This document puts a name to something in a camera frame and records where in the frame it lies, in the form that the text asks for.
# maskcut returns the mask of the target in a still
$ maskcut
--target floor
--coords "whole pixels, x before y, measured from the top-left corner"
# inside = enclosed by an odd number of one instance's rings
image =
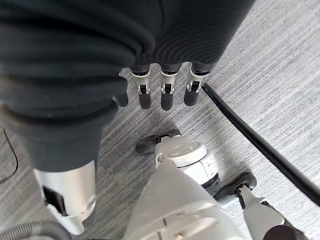
[[[79,239],[120,239],[144,184],[153,157],[139,157],[135,142],[179,128],[205,143],[218,161],[219,174],[231,180],[244,170],[257,178],[254,193],[267,197],[296,228],[320,240],[320,208],[295,188],[239,133],[202,92],[198,104],[183,104],[188,65],[178,74],[171,111],[160,107],[159,67],[152,67],[152,106],[139,107],[133,81],[129,106],[105,128],[99,154],[98,204],[94,226]],[[318,0],[257,0],[207,81],[254,130],[320,187],[320,4]],[[19,143],[17,174],[0,185],[0,230],[52,217],[43,206],[32,169]],[[0,137],[0,176],[14,159]],[[250,239],[240,204],[226,210]]]

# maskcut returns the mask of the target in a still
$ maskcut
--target screw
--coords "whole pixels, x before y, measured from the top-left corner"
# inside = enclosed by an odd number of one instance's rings
[[[179,219],[182,219],[182,218],[184,218],[184,217],[185,217],[185,215],[183,215],[181,212],[180,212],[180,213],[178,213],[176,216],[177,216]]]
[[[175,240],[183,240],[183,239],[185,238],[182,235],[180,234],[175,235]]]

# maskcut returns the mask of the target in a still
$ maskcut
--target black rubber pad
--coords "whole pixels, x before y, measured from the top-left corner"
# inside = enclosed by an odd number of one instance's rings
[[[161,94],[161,107],[165,111],[169,111],[174,103],[174,95],[170,93]]]

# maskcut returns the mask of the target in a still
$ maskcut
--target gray cable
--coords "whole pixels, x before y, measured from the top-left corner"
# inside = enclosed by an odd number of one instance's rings
[[[51,220],[23,223],[0,233],[0,240],[21,240],[32,236],[45,236],[54,240],[72,240],[70,233]]]

